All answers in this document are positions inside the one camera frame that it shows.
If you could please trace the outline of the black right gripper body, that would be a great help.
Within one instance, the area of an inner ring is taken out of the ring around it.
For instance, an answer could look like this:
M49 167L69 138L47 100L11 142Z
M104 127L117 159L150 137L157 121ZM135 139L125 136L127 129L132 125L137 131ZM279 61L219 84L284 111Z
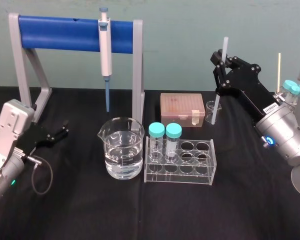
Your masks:
M229 77L230 88L216 87L216 93L237 99L254 123L257 123L280 104L274 94L259 81L261 67L238 57L235 59L240 64L240 70L232 70Z

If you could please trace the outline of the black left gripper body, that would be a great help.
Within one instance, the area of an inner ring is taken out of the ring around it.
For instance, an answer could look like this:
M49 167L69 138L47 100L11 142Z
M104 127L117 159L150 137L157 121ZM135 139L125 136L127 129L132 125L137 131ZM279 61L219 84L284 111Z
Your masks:
M19 137L15 149L22 151L26 156L30 156L38 148L50 148L53 145L52 134L43 126L32 122L29 129Z

